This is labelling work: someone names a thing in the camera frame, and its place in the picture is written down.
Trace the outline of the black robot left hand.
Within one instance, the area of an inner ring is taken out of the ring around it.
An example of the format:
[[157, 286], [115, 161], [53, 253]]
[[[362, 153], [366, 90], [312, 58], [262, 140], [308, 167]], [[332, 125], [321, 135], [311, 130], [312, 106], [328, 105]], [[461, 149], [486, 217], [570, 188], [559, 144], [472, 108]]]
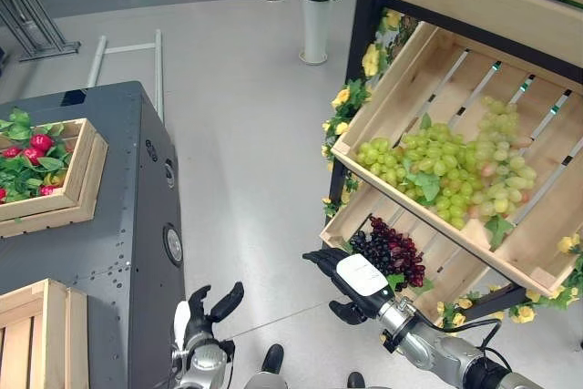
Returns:
[[200, 333], [207, 333], [213, 338], [212, 325], [226, 319], [240, 305], [244, 296], [242, 282], [235, 282], [230, 292], [214, 305], [210, 313], [205, 313], [203, 301], [210, 289], [210, 285], [202, 286], [177, 305], [173, 333], [175, 344], [180, 350], [185, 350], [188, 342]]

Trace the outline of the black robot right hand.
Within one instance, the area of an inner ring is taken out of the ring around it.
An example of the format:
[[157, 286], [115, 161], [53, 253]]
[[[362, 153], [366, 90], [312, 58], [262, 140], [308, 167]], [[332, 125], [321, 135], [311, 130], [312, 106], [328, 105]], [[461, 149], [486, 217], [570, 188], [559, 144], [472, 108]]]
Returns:
[[394, 298], [386, 278], [361, 254], [325, 248], [306, 252], [302, 257], [313, 262], [350, 299], [347, 303], [329, 303], [332, 312], [349, 325], [376, 319], [383, 306]]

